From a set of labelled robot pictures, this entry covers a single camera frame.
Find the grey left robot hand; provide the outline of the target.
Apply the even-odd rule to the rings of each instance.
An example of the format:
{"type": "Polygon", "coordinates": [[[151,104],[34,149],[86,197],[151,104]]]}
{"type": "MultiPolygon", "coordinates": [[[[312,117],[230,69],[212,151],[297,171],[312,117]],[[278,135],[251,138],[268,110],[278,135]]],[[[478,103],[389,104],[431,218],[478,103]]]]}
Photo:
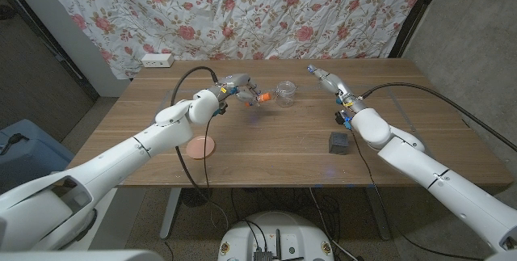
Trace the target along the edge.
{"type": "Polygon", "coordinates": [[[220,102],[234,95],[239,101],[247,105],[259,104],[259,96],[262,94],[257,83],[249,74],[232,74],[220,79],[214,86],[208,88],[220,102]]]}

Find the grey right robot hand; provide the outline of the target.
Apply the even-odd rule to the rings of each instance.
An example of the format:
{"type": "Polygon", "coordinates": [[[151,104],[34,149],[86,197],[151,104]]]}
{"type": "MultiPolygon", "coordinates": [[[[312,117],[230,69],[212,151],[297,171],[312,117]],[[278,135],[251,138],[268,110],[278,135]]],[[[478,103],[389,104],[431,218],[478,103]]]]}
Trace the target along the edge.
{"type": "Polygon", "coordinates": [[[366,108],[365,104],[355,96],[351,88],[337,75],[317,68],[314,65],[308,65],[307,70],[318,79],[320,86],[324,90],[336,96],[338,104],[354,113],[358,113],[366,108]]]}

